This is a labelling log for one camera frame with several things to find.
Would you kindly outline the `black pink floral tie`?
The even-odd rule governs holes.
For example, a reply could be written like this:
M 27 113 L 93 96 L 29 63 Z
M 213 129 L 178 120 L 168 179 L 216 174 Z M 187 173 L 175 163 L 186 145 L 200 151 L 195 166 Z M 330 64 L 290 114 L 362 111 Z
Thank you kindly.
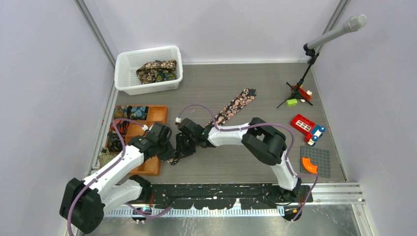
M 257 96 L 255 88 L 245 88 L 232 101 L 230 101 L 219 113 L 214 116 L 214 120 L 210 120 L 204 128 L 213 126 L 223 126 L 233 116 L 235 116 L 241 109 L 252 102 Z

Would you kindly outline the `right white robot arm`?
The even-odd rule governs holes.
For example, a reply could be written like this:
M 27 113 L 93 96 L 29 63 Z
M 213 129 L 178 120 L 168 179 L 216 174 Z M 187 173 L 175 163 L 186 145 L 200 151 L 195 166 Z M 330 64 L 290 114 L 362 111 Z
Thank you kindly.
M 272 124 L 253 118 L 243 125 L 203 128 L 188 118 L 176 118 L 176 125 L 180 133 L 176 135 L 175 160 L 192 155 L 197 147 L 244 146 L 256 159 L 271 167 L 284 200 L 293 202 L 300 196 L 301 181 L 288 161 L 286 136 Z

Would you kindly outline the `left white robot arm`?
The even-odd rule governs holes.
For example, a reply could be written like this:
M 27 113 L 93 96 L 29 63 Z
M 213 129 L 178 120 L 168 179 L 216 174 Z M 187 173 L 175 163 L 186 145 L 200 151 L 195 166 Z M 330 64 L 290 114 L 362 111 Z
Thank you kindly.
M 83 180 L 73 178 L 67 183 L 59 213 L 67 220 L 69 235 L 73 235 L 72 227 L 89 234 L 110 211 L 133 200 L 144 204 L 150 199 L 151 183 L 139 175 L 132 175 L 123 184 L 117 184 L 146 160 L 154 156 L 168 159 L 174 153 L 170 127 L 156 122 L 144 129 L 143 136 L 136 136 L 123 145 L 122 151 L 97 172 Z

